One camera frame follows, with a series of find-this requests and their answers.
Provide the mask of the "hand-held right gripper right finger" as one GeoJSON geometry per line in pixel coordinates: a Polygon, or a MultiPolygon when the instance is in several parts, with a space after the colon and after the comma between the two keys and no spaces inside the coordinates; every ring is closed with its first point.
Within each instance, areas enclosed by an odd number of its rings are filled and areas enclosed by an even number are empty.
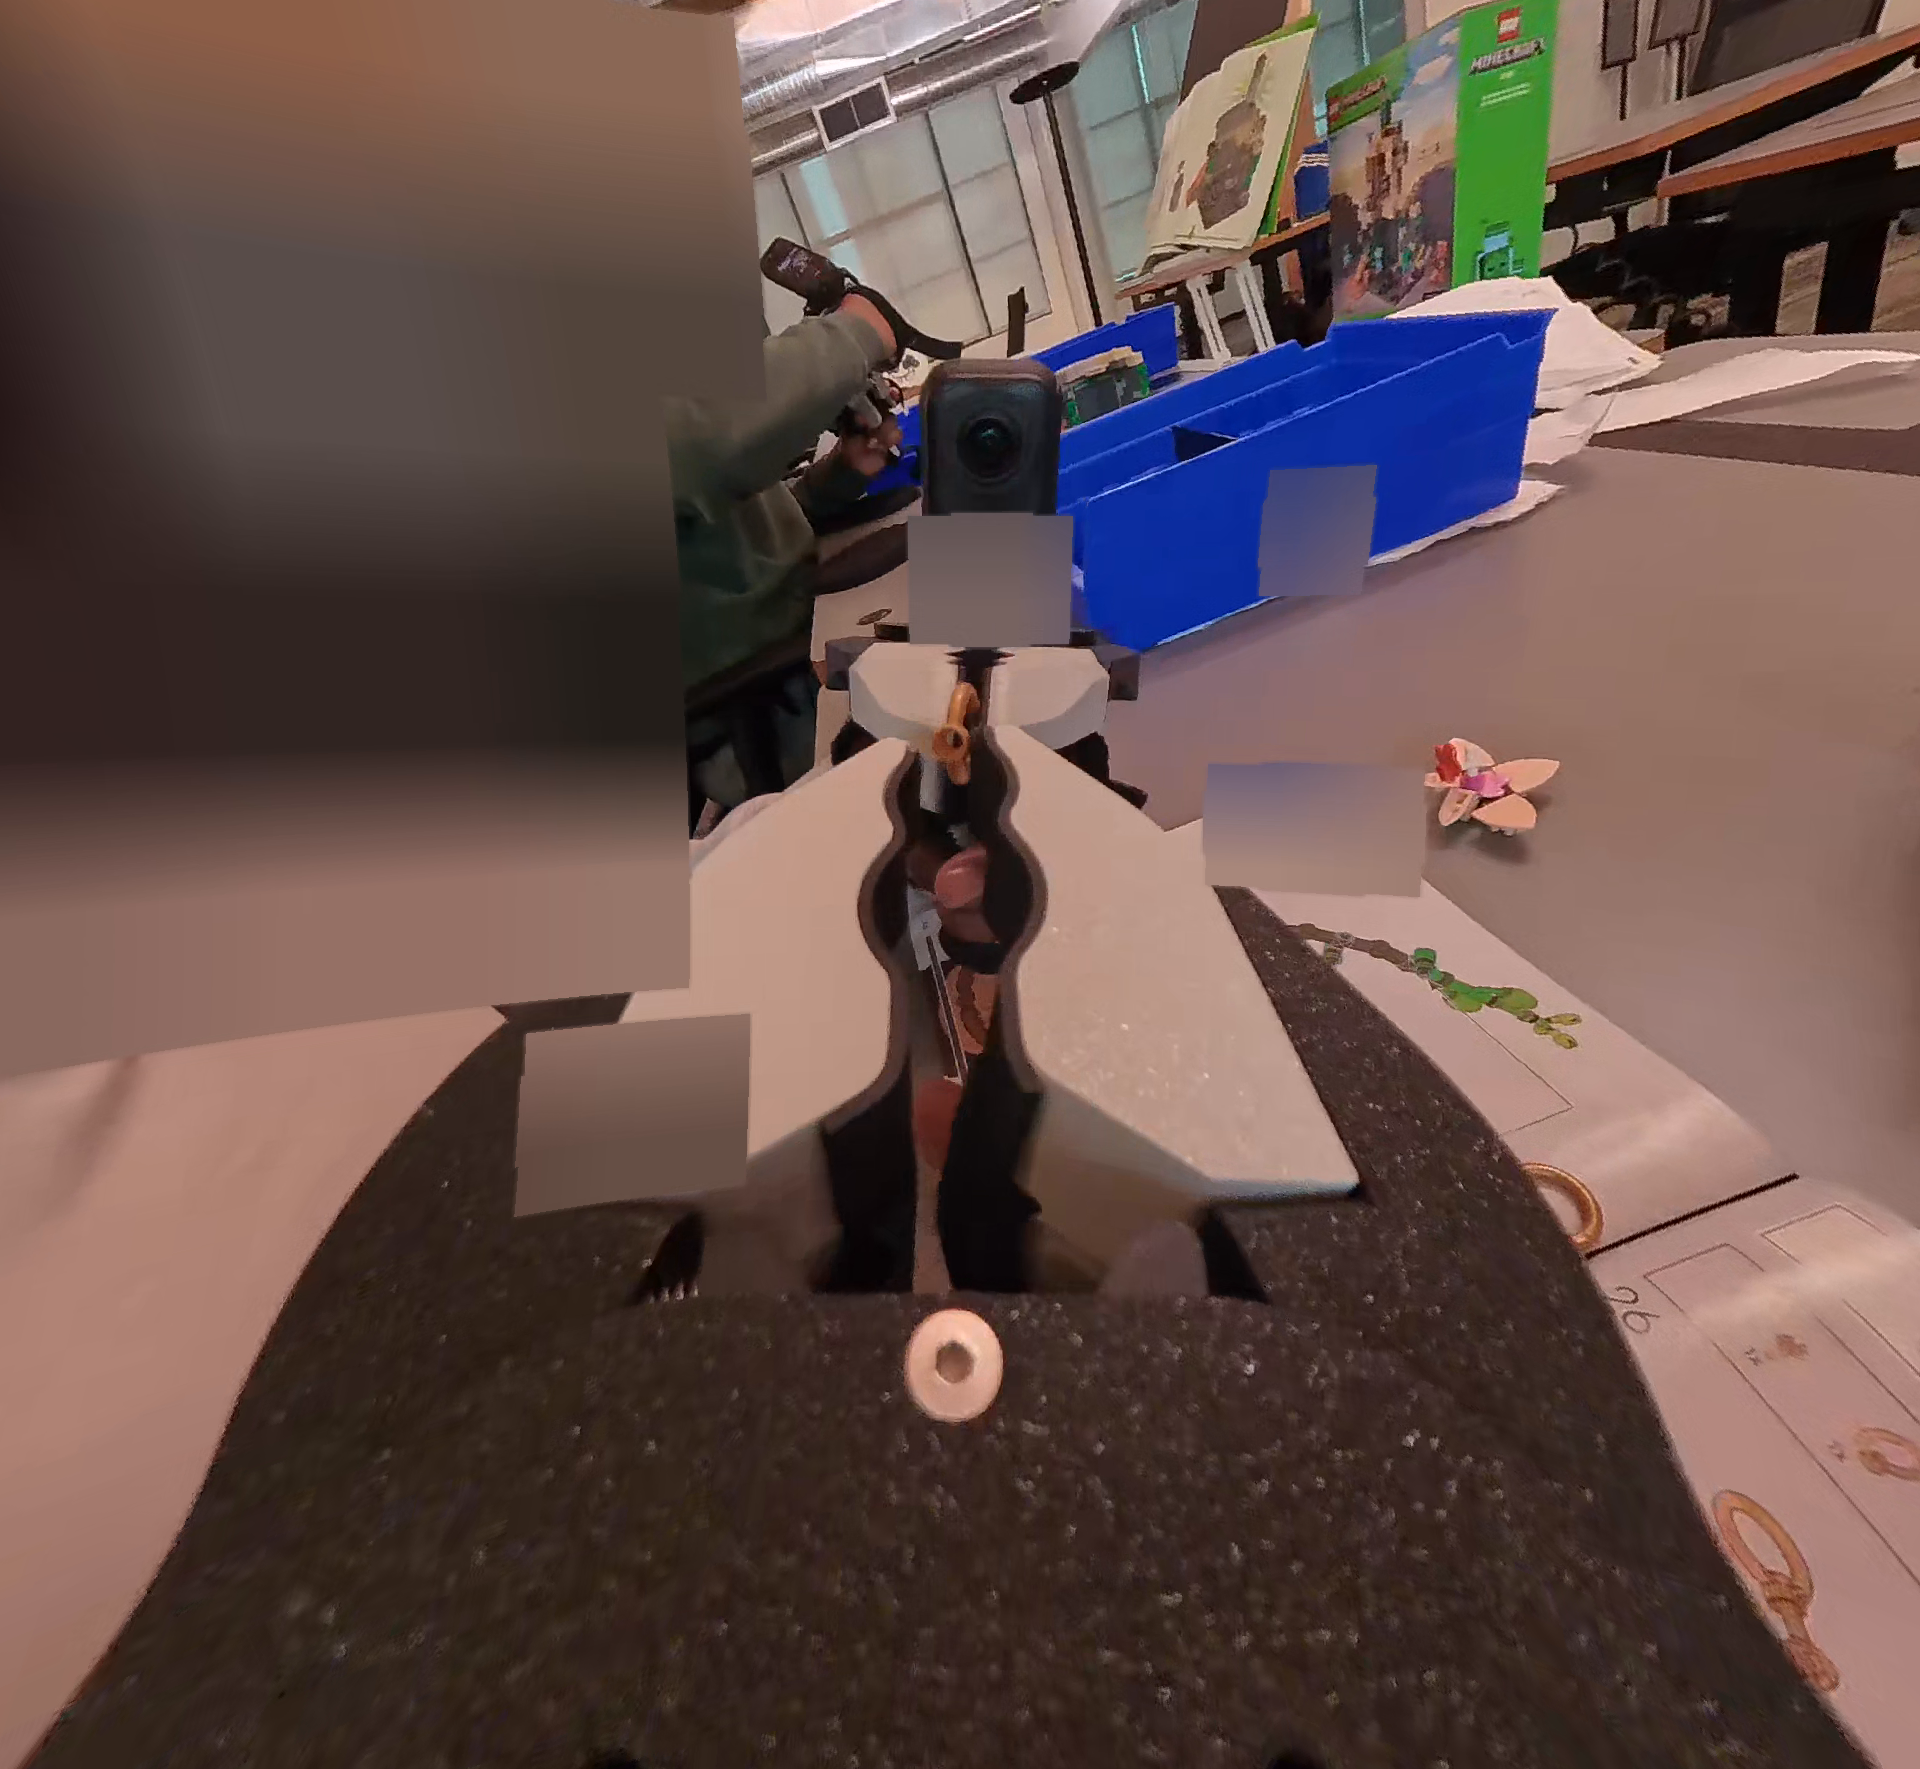
{"type": "Polygon", "coordinates": [[[1214,1207],[1355,1196],[1199,854],[1031,732],[986,732],[972,776],[1007,954],[939,1179],[949,1282],[1092,1284],[1214,1207]]]}

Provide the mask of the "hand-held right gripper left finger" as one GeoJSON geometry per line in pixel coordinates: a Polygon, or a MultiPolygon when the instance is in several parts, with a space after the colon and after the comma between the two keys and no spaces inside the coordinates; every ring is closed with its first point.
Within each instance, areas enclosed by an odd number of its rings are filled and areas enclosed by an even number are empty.
{"type": "Polygon", "coordinates": [[[749,1018],[734,1195],[813,1285],[914,1279],[907,987],[876,914],[914,772],[909,748],[872,745],[729,817],[690,865],[690,987],[621,1014],[749,1018]]]}

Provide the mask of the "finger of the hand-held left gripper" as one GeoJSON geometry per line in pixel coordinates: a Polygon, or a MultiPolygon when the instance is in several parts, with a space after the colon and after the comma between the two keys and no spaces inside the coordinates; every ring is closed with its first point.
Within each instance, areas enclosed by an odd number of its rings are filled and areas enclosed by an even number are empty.
{"type": "Polygon", "coordinates": [[[947,648],[866,648],[850,664],[853,724],[930,756],[965,753],[965,673],[947,648]]]}
{"type": "Polygon", "coordinates": [[[974,749],[1012,727],[1052,749],[1106,730],[1112,681],[1088,648],[977,651],[974,673],[983,682],[974,749]]]}

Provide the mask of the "wooden-top office desk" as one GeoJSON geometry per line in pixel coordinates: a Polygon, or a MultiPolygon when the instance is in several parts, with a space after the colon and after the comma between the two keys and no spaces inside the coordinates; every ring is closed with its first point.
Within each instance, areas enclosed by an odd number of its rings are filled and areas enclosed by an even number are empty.
{"type": "Polygon", "coordinates": [[[1721,220],[1731,329],[1777,329],[1792,251],[1826,249],[1814,327],[1872,327],[1894,222],[1919,204],[1919,28],[1740,78],[1579,145],[1547,169],[1550,229],[1659,199],[1672,223],[1721,220]]]}

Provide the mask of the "dark printed carton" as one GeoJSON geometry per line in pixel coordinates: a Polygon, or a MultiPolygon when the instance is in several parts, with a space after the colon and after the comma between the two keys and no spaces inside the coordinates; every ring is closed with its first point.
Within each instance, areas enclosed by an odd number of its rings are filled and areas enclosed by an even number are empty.
{"type": "Polygon", "coordinates": [[[1090,422],[1149,398],[1154,385],[1146,356],[1134,347],[1116,347],[1055,370],[1063,391],[1064,428],[1090,422]]]}

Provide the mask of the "long blue plastic bin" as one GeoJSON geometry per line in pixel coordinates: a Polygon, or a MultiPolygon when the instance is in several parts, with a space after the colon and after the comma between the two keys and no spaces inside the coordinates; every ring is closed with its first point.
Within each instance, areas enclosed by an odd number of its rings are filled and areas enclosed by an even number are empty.
{"type": "Polygon", "coordinates": [[[1058,508],[1087,620],[1146,650],[1258,605],[1281,470],[1371,467],[1371,559],[1513,505],[1550,320],[1344,322],[1067,431],[1058,508]]]}

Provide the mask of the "black pole lamp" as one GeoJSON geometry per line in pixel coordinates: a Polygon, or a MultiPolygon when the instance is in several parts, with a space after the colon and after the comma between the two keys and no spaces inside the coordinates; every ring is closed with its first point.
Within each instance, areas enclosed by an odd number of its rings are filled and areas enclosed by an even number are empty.
{"type": "Polygon", "coordinates": [[[1078,75],[1078,62],[1074,59],[1053,61],[1047,68],[1036,71],[1014,88],[1016,106],[1034,106],[1043,107],[1043,124],[1052,148],[1052,158],[1058,174],[1058,183],[1068,215],[1071,240],[1074,247],[1074,256],[1078,273],[1082,280],[1082,293],[1088,306],[1088,318],[1092,326],[1104,326],[1106,313],[1103,308],[1101,285],[1097,281],[1090,256],[1090,244],[1076,197],[1072,166],[1068,158],[1068,145],[1064,136],[1064,124],[1059,116],[1059,95],[1078,75]]]}

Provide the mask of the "white easel stand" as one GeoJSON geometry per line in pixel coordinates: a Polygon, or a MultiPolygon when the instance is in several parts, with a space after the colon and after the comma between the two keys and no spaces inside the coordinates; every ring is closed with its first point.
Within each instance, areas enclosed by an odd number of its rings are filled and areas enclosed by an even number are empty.
{"type": "Polygon", "coordinates": [[[1268,309],[1265,273],[1254,256],[1207,256],[1183,269],[1171,285],[1183,308],[1183,315],[1192,320],[1195,360],[1212,364],[1235,362],[1241,348],[1232,343],[1218,313],[1217,291],[1228,296],[1229,313],[1244,324],[1247,354],[1261,354],[1278,345],[1274,322],[1268,309]]]}

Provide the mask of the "pale printed picture board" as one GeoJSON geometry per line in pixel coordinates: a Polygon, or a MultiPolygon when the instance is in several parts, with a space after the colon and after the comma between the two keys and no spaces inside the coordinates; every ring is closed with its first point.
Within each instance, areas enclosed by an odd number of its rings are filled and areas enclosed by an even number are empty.
{"type": "Polygon", "coordinates": [[[1178,101],[1147,204],[1140,269],[1237,252],[1270,233],[1308,106],[1317,17],[1229,52],[1178,101]]]}

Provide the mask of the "pink toy flower red centre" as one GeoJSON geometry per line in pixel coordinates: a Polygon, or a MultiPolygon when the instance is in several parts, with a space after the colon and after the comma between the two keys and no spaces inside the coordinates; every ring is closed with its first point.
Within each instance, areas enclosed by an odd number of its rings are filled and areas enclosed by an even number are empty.
{"type": "Polygon", "coordinates": [[[1562,763],[1556,757],[1496,760],[1470,739],[1450,738],[1432,748],[1425,789],[1439,794],[1439,828],[1475,822],[1515,837],[1537,828],[1538,809],[1531,796],[1559,771],[1562,763]]]}

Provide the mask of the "white instruction booklet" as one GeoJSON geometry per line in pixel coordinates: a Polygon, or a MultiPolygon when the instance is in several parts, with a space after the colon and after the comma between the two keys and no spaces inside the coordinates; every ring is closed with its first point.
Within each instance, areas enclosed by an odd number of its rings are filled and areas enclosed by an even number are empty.
{"type": "Polygon", "coordinates": [[[1593,1765],[1917,1765],[1917,1228],[1432,890],[1220,893],[1363,1176],[1329,1303],[1511,1427],[1593,1765]]]}

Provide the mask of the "green toy set box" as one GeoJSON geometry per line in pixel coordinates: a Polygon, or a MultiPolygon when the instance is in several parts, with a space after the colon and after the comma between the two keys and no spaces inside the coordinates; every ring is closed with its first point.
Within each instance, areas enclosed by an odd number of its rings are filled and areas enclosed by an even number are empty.
{"type": "Polygon", "coordinates": [[[1538,274],[1559,2],[1459,9],[1332,85],[1338,322],[1538,274]]]}

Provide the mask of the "crumpled white paper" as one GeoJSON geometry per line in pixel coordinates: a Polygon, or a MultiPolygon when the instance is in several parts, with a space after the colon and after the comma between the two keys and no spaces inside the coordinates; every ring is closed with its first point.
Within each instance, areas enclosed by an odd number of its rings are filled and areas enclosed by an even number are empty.
{"type": "Polygon", "coordinates": [[[1546,274],[1502,274],[1436,293],[1399,311],[1422,315],[1501,315],[1547,311],[1547,340],[1537,412],[1570,407],[1579,398],[1645,379],[1662,356],[1607,326],[1584,301],[1546,274]]]}

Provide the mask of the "flat white paper sheet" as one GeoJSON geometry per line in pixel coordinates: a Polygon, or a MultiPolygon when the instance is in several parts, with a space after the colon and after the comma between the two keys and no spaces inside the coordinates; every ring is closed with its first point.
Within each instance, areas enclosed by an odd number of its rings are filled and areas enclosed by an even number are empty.
{"type": "Polygon", "coordinates": [[[1614,391],[1593,438],[1679,428],[1917,431],[1917,347],[1766,343],[1731,352],[1714,345],[1701,354],[1699,364],[1666,364],[1652,381],[1614,391]]]}

